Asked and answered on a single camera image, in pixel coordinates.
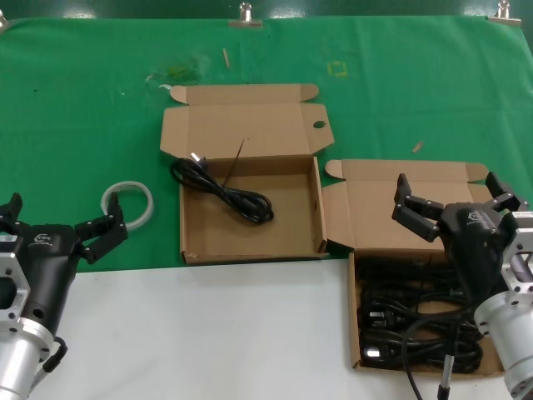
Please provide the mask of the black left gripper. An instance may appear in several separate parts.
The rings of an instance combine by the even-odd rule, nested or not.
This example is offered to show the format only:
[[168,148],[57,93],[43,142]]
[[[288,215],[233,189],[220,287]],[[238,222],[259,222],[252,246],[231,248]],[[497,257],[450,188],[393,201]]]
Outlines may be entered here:
[[22,197],[18,192],[1,206],[1,229],[18,228],[15,233],[1,234],[1,252],[15,254],[30,287],[21,316],[56,333],[80,258],[94,264],[127,240],[122,208],[113,193],[107,215],[74,228],[20,224],[21,210]]

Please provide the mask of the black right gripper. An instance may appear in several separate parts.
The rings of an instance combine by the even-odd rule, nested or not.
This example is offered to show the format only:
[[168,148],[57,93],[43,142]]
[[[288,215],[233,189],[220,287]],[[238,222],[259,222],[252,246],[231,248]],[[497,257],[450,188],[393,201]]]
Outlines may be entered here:
[[501,286],[503,252],[508,234],[501,228],[506,212],[526,212],[529,203],[494,172],[486,176],[492,199],[441,203],[417,197],[404,173],[397,179],[392,219],[432,243],[440,235],[471,308],[479,307]]

